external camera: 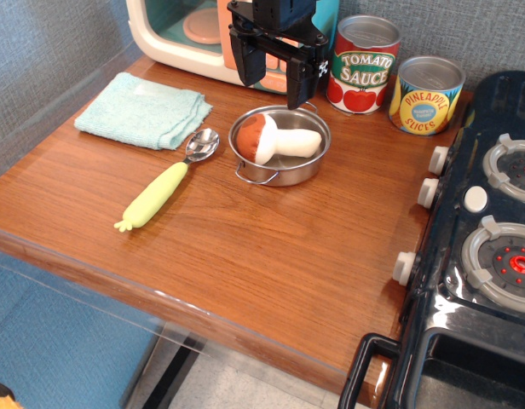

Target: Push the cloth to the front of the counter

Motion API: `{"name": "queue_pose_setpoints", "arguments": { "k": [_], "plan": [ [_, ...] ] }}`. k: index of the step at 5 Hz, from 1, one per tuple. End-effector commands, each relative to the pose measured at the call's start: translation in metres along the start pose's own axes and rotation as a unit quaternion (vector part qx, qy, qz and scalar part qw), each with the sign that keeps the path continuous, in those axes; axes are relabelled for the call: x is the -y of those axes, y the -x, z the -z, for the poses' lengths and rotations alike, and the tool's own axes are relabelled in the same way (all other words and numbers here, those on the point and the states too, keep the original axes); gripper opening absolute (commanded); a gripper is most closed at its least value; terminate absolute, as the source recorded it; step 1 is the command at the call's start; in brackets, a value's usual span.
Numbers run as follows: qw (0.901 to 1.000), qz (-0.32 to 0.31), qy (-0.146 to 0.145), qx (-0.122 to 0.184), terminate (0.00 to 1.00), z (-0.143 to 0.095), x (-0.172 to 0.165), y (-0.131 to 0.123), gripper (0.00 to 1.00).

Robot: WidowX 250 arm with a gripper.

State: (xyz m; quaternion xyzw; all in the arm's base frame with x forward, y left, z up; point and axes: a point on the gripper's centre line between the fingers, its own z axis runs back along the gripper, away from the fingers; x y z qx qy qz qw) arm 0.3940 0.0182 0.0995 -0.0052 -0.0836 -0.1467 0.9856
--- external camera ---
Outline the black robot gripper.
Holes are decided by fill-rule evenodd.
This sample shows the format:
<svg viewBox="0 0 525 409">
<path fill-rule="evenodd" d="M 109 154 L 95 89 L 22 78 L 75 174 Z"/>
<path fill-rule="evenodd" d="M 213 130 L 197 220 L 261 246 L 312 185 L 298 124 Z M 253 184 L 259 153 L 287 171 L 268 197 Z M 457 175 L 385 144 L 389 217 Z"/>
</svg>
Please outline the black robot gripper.
<svg viewBox="0 0 525 409">
<path fill-rule="evenodd" d="M 314 24 L 316 1 L 231 1 L 230 42 L 239 78 L 252 86 L 266 76 L 266 55 L 287 62 L 287 107 L 311 99 L 320 81 L 328 37 Z"/>
</svg>

